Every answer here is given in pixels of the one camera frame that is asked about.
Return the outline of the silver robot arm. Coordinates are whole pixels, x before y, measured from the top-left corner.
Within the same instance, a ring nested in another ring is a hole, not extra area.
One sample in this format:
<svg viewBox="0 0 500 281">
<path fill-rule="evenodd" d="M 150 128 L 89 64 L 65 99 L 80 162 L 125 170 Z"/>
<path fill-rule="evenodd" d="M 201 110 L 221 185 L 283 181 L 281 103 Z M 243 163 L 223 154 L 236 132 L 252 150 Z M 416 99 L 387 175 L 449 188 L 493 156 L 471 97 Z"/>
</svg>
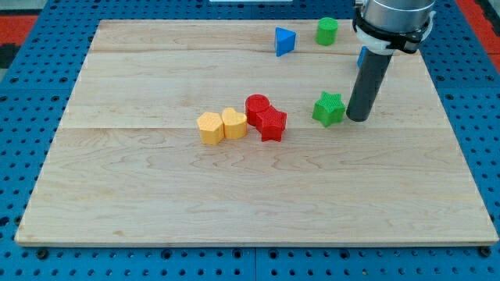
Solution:
<svg viewBox="0 0 500 281">
<path fill-rule="evenodd" d="M 433 28 L 435 0 L 354 0 L 357 38 L 377 55 L 415 53 Z"/>
</svg>

